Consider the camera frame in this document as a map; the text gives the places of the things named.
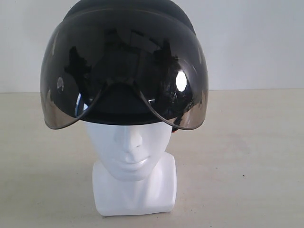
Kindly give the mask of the white mannequin head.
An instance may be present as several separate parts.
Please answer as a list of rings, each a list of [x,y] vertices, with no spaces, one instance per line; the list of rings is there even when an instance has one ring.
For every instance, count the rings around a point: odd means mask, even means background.
[[[98,160],[93,165],[95,206],[103,216],[171,212],[177,194],[174,157],[166,152],[172,127],[86,123]]]

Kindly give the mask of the black helmet with visor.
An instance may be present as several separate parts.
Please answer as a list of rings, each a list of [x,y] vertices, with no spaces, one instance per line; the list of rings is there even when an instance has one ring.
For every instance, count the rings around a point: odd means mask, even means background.
[[[199,128],[208,103],[206,60],[186,13],[170,0],[81,0],[43,57],[45,124],[164,122]]]

